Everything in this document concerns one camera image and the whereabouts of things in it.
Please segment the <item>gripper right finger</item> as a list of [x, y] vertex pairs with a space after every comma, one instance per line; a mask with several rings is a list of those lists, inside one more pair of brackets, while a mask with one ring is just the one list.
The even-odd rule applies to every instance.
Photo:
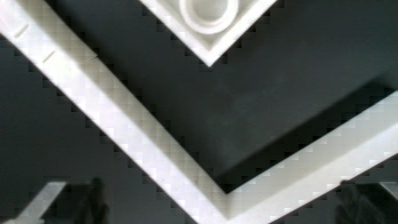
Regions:
[[380, 182], [380, 186], [391, 197], [398, 200], [398, 182]]

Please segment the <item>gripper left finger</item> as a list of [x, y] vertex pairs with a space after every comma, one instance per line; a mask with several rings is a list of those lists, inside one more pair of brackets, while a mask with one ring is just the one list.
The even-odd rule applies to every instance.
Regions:
[[48, 182], [16, 218], [4, 224], [44, 224], [43, 215], [66, 187], [64, 182]]

